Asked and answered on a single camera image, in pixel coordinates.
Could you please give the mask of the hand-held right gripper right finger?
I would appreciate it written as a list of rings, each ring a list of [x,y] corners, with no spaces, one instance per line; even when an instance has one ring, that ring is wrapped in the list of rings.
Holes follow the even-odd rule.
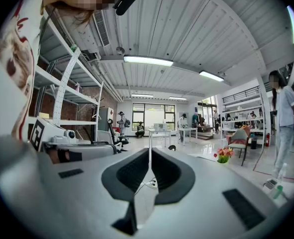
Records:
[[[144,239],[273,238],[285,217],[285,207],[226,165],[154,148],[151,167],[159,193]]]

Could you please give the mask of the white perforated shelf rack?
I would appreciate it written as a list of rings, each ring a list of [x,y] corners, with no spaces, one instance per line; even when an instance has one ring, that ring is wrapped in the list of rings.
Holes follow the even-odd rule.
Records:
[[[26,121],[28,124],[36,125],[37,122],[50,122],[56,127],[60,127],[61,125],[92,125],[94,127],[94,140],[97,140],[98,133],[98,122],[99,122],[99,108],[100,108],[100,97],[103,89],[103,82],[99,82],[90,71],[83,65],[83,63],[79,60],[79,56],[81,51],[79,47],[75,50],[72,50],[70,46],[68,46],[67,42],[60,34],[55,24],[51,20],[51,16],[48,15],[47,12],[44,13],[44,18],[46,18],[43,28],[50,27],[54,35],[59,39],[61,45],[65,48],[70,56],[70,60],[63,72],[61,80],[58,80],[54,76],[52,76],[49,71],[55,67],[56,60],[49,63],[49,66],[46,70],[43,70],[41,67],[36,66],[35,69],[35,79],[34,79],[34,87],[38,88],[38,93],[45,93],[46,88],[48,86],[53,90],[53,97],[55,98],[54,108],[53,108],[53,118],[52,119],[44,119],[40,116],[37,117],[27,117]],[[80,68],[97,84],[100,88],[99,98],[91,98],[86,96],[79,91],[68,86],[68,81],[70,79],[70,75],[74,69],[74,66],[78,64]],[[63,101],[66,100],[66,93],[70,93],[71,95],[78,98],[79,104],[93,104],[96,106],[96,118],[94,121],[78,121],[78,120],[62,120],[61,119],[61,111]]]

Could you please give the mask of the chair with pink cloth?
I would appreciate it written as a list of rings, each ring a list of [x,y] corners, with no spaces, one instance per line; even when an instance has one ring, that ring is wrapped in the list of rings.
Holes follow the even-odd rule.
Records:
[[[247,154],[247,147],[250,138],[250,130],[251,128],[248,125],[244,125],[239,128],[233,135],[231,135],[228,139],[228,147],[232,149],[239,149],[240,154],[239,158],[241,157],[242,150],[244,151],[242,165],[246,159]]]

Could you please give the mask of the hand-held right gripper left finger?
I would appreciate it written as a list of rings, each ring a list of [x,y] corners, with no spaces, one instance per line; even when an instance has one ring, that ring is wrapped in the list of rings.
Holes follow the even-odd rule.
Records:
[[[135,189],[117,170],[148,164],[148,151],[53,164],[24,142],[0,136],[0,196],[12,214],[41,239],[147,239],[138,228]]]

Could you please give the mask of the person's white printed shirt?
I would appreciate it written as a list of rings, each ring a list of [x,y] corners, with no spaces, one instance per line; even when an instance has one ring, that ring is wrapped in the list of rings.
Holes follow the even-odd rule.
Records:
[[[0,28],[0,135],[27,141],[43,0],[19,0]]]

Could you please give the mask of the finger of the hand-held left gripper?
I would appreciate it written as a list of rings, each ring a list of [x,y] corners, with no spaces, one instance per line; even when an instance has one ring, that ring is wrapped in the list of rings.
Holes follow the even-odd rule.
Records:
[[[117,149],[111,144],[86,145],[81,148],[82,159],[91,160],[117,154]]]

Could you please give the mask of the clear water bottle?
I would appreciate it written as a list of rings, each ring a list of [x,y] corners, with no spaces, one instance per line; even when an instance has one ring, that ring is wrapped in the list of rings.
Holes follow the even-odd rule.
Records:
[[[279,175],[277,177],[277,180],[279,182],[282,182],[283,181],[283,179],[284,179],[284,177],[285,177],[285,175],[287,173],[287,167],[288,167],[288,164],[287,163],[284,163],[283,166],[282,166],[282,168],[281,168],[281,170],[280,170],[280,172],[279,172]]]

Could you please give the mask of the cream pot of artificial flowers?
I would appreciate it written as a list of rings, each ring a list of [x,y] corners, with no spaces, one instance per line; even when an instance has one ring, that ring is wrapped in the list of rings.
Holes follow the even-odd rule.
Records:
[[[216,153],[213,154],[217,158],[218,163],[227,163],[228,160],[234,155],[234,150],[229,147],[219,148]]]

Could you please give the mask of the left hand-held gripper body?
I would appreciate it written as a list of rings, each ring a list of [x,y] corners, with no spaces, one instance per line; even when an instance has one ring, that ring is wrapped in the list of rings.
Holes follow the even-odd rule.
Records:
[[[66,130],[47,119],[37,117],[29,142],[36,151],[41,151],[45,144],[77,144],[78,139],[76,138],[75,131]]]

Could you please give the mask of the black-framed window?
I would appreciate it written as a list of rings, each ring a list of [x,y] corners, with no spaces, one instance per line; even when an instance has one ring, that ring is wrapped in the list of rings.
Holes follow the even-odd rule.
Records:
[[[155,123],[166,123],[167,129],[175,130],[175,105],[133,103],[132,129],[137,130],[139,123],[145,130],[154,129]]]

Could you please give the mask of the green plastic cup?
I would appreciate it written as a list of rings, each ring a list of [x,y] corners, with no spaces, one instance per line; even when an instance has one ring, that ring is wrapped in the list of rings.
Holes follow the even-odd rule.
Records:
[[[282,185],[277,185],[273,188],[271,192],[271,198],[272,199],[277,199],[283,192],[283,186]]]

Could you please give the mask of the white metal table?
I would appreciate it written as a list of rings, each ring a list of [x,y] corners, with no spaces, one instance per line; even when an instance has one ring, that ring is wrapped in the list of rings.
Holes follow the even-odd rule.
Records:
[[[150,129],[148,131],[148,140],[149,140],[149,149],[151,150],[153,145],[153,135],[159,134],[163,136],[164,138],[164,147],[167,147],[167,139],[169,140],[169,145],[171,145],[171,130],[156,130],[156,129]]]
[[[183,146],[185,146],[187,140],[191,142],[193,136],[198,139],[197,128],[185,127],[177,129],[178,143],[182,143]]]

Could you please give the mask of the grey and white box device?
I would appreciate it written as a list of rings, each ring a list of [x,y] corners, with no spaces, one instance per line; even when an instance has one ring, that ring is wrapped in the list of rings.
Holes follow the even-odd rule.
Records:
[[[263,184],[263,190],[270,191],[270,190],[274,189],[277,186],[277,184],[278,184],[277,180],[271,178]]]

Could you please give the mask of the black office chair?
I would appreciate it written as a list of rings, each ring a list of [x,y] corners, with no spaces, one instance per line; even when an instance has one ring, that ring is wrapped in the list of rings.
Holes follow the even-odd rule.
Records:
[[[128,139],[125,136],[121,136],[119,132],[113,130],[112,119],[108,119],[107,123],[108,123],[109,131],[111,133],[113,144],[116,147],[117,152],[121,153],[121,152],[127,151],[124,149],[124,145],[129,144]]]

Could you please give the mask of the ceiling air conditioner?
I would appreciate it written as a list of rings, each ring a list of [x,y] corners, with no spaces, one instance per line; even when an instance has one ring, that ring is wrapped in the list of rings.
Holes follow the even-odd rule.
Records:
[[[93,14],[95,26],[100,37],[102,45],[105,47],[110,44],[107,27],[105,24],[104,16],[101,10],[97,10]]]

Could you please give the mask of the white storage shelf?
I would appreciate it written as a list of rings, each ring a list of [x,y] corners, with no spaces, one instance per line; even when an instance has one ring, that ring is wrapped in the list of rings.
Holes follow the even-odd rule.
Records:
[[[255,139],[263,147],[266,138],[265,108],[259,86],[224,97],[221,115],[220,139],[235,133],[244,125],[250,127],[249,143]]]

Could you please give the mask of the grey metal cabinet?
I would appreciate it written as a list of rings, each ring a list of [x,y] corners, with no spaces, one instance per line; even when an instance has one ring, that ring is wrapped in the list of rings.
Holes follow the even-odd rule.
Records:
[[[113,122],[114,110],[112,108],[101,108],[99,110],[98,130],[110,131],[109,122]]]

